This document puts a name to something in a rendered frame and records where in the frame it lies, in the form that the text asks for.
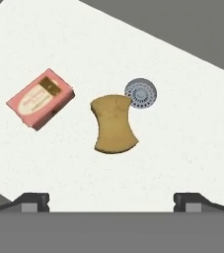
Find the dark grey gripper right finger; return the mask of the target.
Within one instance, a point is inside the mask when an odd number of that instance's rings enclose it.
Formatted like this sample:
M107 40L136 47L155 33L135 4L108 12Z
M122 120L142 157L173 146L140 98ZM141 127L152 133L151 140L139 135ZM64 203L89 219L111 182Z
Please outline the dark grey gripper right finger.
M224 211L224 206L214 204L200 193L175 193L174 212Z

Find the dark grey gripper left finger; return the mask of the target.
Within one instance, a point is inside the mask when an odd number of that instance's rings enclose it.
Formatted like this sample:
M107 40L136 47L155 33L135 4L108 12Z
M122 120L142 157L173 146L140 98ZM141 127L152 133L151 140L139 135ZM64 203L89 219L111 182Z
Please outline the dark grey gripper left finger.
M2 212L49 212L49 193L23 193L12 203L1 205Z

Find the pink bar soap box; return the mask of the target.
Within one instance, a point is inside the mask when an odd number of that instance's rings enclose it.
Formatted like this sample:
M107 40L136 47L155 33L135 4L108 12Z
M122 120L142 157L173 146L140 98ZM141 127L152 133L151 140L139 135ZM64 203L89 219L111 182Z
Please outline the pink bar soap box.
M39 130L74 97L73 88L48 68L12 97L7 106L24 124Z

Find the yellow-brown sponge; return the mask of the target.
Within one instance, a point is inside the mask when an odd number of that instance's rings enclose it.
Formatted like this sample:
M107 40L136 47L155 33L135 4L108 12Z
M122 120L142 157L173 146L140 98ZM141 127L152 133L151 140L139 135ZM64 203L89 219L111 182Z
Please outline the yellow-brown sponge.
M130 104L131 99L123 95L106 95L91 102L91 110L99 126L95 144L97 151L121 153L139 142L129 124Z

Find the grey round sink drain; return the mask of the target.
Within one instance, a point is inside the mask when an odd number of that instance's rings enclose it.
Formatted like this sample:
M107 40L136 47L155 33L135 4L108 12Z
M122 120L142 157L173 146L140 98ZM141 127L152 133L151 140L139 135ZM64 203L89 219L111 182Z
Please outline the grey round sink drain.
M131 106L136 109L147 109L157 99L157 89L148 79L135 78L124 89L124 95L131 99Z

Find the white sink basin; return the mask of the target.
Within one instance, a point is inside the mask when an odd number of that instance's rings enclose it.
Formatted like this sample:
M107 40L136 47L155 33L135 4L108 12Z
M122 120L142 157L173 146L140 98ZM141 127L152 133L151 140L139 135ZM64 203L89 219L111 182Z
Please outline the white sink basin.
M74 99L42 129L26 126L8 100L51 69ZM131 110L137 145L95 149L90 104L137 77L155 104ZM0 194L47 192L53 211L170 211L176 192L224 206L224 70L79 0L0 4Z

